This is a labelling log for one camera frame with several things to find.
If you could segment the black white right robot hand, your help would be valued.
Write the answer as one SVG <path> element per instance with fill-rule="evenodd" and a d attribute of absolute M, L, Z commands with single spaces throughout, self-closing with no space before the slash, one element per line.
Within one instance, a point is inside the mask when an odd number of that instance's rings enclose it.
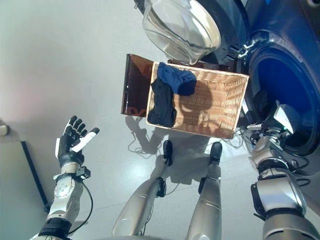
<path fill-rule="evenodd" d="M 279 100 L 276 100 L 275 106 L 270 112 L 270 128 L 288 131 L 289 134 L 293 135 L 300 125 L 300 114 L 289 104 L 281 104 Z"/>

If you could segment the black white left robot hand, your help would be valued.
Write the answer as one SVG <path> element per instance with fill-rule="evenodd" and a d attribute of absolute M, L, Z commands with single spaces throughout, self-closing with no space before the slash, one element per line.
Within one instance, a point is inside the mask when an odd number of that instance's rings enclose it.
<path fill-rule="evenodd" d="M 76 115 L 72 116 L 68 120 L 62 135 L 56 139 L 55 157 L 60 166 L 73 162 L 81 166 L 85 160 L 82 150 L 99 132 L 98 127 L 88 131 L 81 118 Z"/>

